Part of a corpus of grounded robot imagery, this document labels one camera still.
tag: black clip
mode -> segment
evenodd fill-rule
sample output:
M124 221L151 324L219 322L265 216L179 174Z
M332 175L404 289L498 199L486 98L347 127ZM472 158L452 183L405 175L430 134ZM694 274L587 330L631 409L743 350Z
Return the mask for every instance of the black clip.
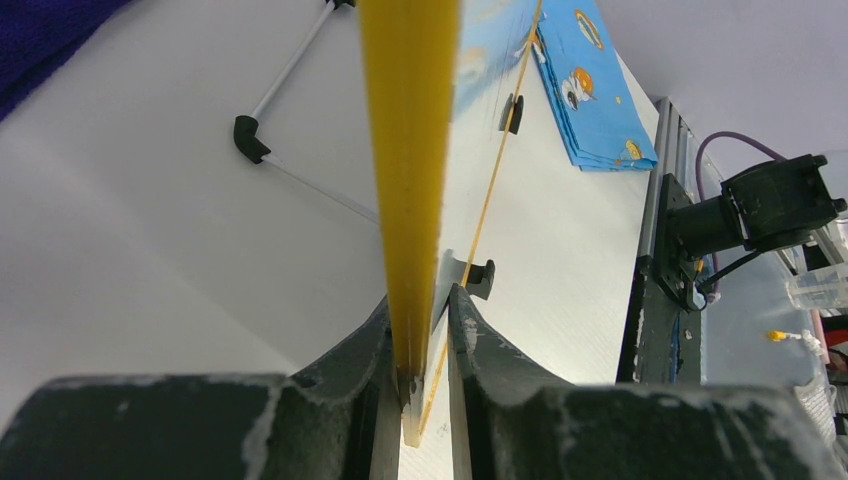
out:
M494 283L495 262L489 260L485 266L471 265L471 270L468 271L468 281L465 284L465 290L470 295L488 300Z
M255 118L248 115L236 117L236 123L233 126L233 142L242 155L259 165L262 163L262 157L271 153L271 149L256 138L257 130L259 130L259 121Z
M519 95L512 107L512 120L509 122L509 133L518 135L521 126L521 116L524 114L524 95Z

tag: cartoon print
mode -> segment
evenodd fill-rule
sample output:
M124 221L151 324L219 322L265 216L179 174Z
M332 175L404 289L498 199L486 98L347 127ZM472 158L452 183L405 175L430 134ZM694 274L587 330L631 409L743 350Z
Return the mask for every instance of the cartoon print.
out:
M459 83L473 83L486 73L486 51L482 47L471 47L459 57Z
M636 142L633 140L628 140L624 143L624 150L618 154L618 159L616 159L616 165L623 165L627 163L630 166L633 166L633 162L642 159L642 149L639 148L639 145L636 145Z
M580 26L580 31L583 32L586 39L588 39L592 45L603 50L604 42L601 41L601 34L598 33L598 27L596 27L595 24L589 20L589 17L580 10L575 10L574 15L577 17L577 25Z
M521 48L516 50L512 56L515 58L521 58L521 55L524 54L524 50L527 49L527 45L530 44L533 46L533 51L536 52L536 58L539 60L539 63L545 63L545 56L542 55L542 47L541 41L539 41L539 37L536 35L536 31L533 30L529 34L527 34L527 40L521 44Z
M592 76L589 75L582 67L577 67L571 72L571 75L562 82L562 96L565 97L565 102L572 110L577 110L577 105L580 102L588 102L594 100L592 93L595 91L595 82L592 81Z

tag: yellow ruler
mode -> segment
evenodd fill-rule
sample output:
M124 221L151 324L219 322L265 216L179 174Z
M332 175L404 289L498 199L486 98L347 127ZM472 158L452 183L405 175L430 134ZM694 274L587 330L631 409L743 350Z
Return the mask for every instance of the yellow ruler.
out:
M507 93L518 94L540 6L539 0L359 3L409 445L420 441L444 365L445 336L435 332L442 331L446 286L464 284L468 275L506 142L498 113ZM499 21L509 29L499 29ZM509 125L512 109L506 113ZM447 258L450 252L459 258ZM468 263L452 273L449 265L459 259Z

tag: blue towel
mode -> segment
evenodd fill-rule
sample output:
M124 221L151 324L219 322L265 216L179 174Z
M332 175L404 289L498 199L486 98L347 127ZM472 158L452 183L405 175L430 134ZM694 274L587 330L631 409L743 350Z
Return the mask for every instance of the blue towel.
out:
M129 0L0 0L0 120Z
M583 171L657 163L594 0L546 2L537 58L571 163Z

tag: white surface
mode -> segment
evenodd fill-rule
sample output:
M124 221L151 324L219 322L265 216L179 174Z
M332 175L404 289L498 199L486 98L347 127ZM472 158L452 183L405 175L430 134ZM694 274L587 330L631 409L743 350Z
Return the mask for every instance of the white surface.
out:
M376 227L231 140L321 8L134 3L0 123L0 419L57 375L292 371L367 318L385 291ZM259 136L373 208L356 29L331 15ZM611 382L647 174L572 167L527 72L478 251L498 265L481 311L554 373ZM400 478L448 477L446 398Z
M786 156L848 147L848 2L598 0L645 90L669 96L698 138L748 134ZM725 178L767 158L734 140L707 154ZM848 162L822 169L848 197Z
M293 371L368 317L377 227L232 144L322 8L135 2L0 123L2 421L57 375ZM373 207L350 13L260 138Z
M659 114L622 63L648 136ZM497 265L486 320L529 357L577 384L615 382L648 172L587 174L571 166L535 64L524 116L505 157L475 263ZM452 478L443 375L418 450L401 448L398 478Z
M277 96L277 92L282 87L283 82L286 81L291 71L294 70L294 67L297 65L297 62L300 61L303 54L306 53L306 49L309 48L309 45L312 44L312 41L315 40L315 36L318 35L318 32L321 31L321 27L324 26L324 23L327 22L327 19L330 18L330 14L336 9L336 4L333 2L327 2L324 5L324 9L321 10L321 15L318 16L318 20L315 21L315 24L312 25L312 28L309 29L309 32L306 33L306 38L304 38L300 45L297 46L297 49L294 53L291 54L286 65L283 67L283 71L277 75L277 78L274 79L274 83L271 84L271 88L265 92L265 95L262 96L262 99L259 100L259 103L250 112L250 116L255 120L259 120L262 112L268 107L268 104Z
M412 415L404 425L420 425L420 414L433 389L433 381L447 342L442 315L448 293L462 283L465 265L489 191L504 132L500 130L505 106L515 92L525 60L522 51L510 49L526 42L533 28L538 0L501 3L466 1L462 4L462 26L454 85L457 92L488 80L473 101L455 94L450 121L448 151L442 193L441 231L437 271L431 307L431 335L427 352L424 387L411 394ZM508 56L509 62L502 58Z

